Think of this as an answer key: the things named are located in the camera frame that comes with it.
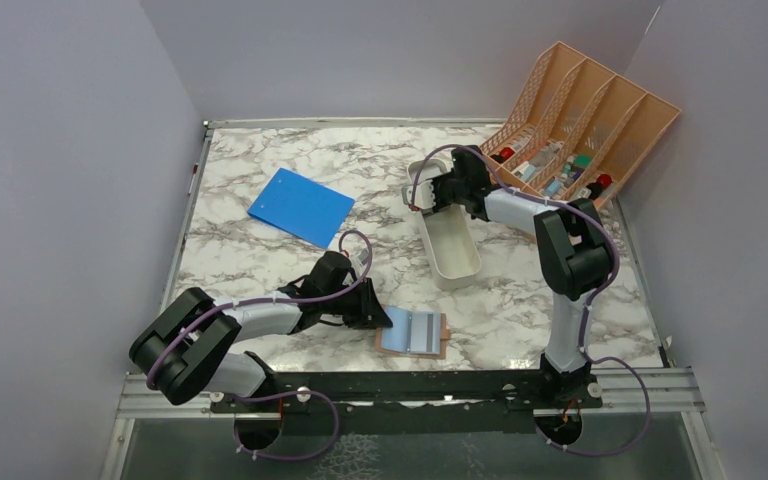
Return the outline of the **tan leather card holder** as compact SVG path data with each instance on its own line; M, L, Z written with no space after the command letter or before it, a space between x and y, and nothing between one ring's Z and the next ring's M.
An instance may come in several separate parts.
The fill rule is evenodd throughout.
M451 338L447 316L441 312L410 311L387 306L391 327L378 328L374 348L392 356L442 360Z

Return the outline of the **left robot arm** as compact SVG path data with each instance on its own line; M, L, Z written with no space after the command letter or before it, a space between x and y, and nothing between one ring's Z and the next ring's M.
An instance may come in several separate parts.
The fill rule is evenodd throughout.
M233 354L231 347L297 334L325 316L355 330L392 324L372 281L347 256L328 251L308 274L265 296L221 303L199 287L186 289L138 335L128 357L145 374L147 387L173 405L221 392L258 411L273 401L274 373L257 355Z

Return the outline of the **silver striped card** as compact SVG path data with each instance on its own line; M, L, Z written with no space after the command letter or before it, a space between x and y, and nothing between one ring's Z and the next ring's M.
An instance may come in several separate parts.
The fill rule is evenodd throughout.
M441 329L441 314L413 312L407 330L407 352L419 355L438 355L441 351Z

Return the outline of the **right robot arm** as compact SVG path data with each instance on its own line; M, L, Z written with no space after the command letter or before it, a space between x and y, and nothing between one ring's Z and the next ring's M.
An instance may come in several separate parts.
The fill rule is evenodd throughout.
M448 145L446 173L410 174L404 202L426 216L460 207L473 219L532 235L542 276L553 292L550 336L537 380L539 398L560 407L591 381L588 354L592 304L616 278L619 254L589 198L554 200L507 184L475 146Z

